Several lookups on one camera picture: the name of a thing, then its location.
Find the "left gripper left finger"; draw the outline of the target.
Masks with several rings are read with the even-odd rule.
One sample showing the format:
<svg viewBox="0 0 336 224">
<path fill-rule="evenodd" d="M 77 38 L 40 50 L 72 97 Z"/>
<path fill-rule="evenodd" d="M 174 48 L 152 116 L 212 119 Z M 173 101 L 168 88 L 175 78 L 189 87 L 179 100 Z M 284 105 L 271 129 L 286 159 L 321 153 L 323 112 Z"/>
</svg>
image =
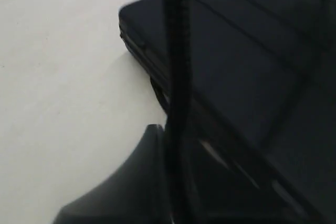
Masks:
<svg viewBox="0 0 336 224">
<path fill-rule="evenodd" d="M 127 160 L 103 183 L 64 206 L 55 223 L 170 223 L 163 129 L 146 127 Z"/>
</svg>

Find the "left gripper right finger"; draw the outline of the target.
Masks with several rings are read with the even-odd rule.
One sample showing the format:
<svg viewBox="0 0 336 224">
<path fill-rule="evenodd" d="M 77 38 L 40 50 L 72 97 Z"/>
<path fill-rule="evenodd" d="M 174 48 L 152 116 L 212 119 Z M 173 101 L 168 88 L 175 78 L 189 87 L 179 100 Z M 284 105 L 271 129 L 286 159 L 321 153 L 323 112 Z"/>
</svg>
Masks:
<svg viewBox="0 0 336 224">
<path fill-rule="evenodd" d="M 313 209 L 245 150 L 209 140 L 183 143 L 184 186 L 195 223 L 314 223 Z"/>
</svg>

